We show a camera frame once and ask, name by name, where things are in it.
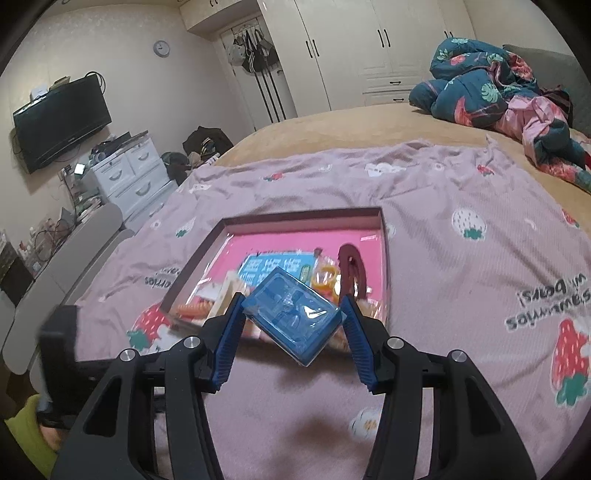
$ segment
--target television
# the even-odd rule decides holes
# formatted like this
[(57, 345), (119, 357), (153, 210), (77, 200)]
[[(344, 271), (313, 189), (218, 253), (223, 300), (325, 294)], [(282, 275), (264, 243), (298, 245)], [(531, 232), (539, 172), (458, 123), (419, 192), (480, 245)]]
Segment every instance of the television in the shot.
[(97, 75), (60, 85), (13, 113), (29, 173), (46, 167), (111, 123)]

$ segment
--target blue plastic box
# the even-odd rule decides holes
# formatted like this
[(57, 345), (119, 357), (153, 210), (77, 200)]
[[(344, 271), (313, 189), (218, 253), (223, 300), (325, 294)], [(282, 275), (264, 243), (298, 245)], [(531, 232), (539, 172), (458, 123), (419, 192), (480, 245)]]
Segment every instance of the blue plastic box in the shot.
[(343, 322), (338, 307), (277, 267), (242, 302), (246, 315), (307, 367)]

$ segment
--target clothes pile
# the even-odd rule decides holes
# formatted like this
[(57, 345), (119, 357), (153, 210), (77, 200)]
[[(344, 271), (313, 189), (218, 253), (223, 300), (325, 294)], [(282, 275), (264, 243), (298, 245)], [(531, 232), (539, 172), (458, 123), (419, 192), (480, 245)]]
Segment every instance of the clothes pile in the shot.
[(435, 118), (492, 129), (523, 143), (541, 171), (591, 193), (591, 155), (570, 136), (572, 105), (559, 87), (538, 87), (515, 53), (467, 38), (448, 38), (431, 62), (435, 78), (417, 85), (410, 104)]

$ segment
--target drawer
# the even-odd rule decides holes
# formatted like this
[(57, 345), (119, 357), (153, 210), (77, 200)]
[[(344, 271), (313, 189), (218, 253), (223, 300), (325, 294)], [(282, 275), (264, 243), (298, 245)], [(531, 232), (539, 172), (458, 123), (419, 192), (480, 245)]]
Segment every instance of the drawer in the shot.
[(408, 103), (410, 90), (399, 90), (396, 92), (364, 93), (365, 106), (384, 105), (386, 103)]
[(134, 171), (127, 162), (125, 154), (122, 154), (96, 170), (95, 175), (100, 188), (109, 197), (132, 181)]
[(177, 189), (175, 181), (169, 181), (164, 187), (159, 189), (147, 205), (140, 207), (137, 211), (125, 221), (125, 226), (134, 232), (138, 232), (142, 226), (156, 215), (166, 203), (170, 194)]
[(387, 76), (365, 79), (364, 92), (390, 91), (390, 90), (412, 90), (415, 85), (421, 83), (420, 76), (401, 77)]
[(166, 168), (160, 162), (131, 185), (110, 196), (109, 201), (121, 209), (123, 219), (127, 220), (134, 211), (142, 205), (146, 205), (154, 193), (159, 191), (168, 182)]
[(151, 170), (156, 162), (162, 163), (151, 139), (130, 148), (125, 152), (125, 155), (138, 177)]

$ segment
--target ceiling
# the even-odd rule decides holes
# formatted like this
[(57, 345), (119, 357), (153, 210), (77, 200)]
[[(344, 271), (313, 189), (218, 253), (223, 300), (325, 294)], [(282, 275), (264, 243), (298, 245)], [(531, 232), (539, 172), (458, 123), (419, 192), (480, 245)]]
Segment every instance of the ceiling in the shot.
[(189, 0), (56, 0), (55, 3), (49, 7), (44, 17), (52, 15), (59, 15), (79, 8), (87, 7), (103, 7), (105, 5), (121, 5), (121, 4), (144, 4), (144, 5), (168, 5), (169, 7), (180, 7)]

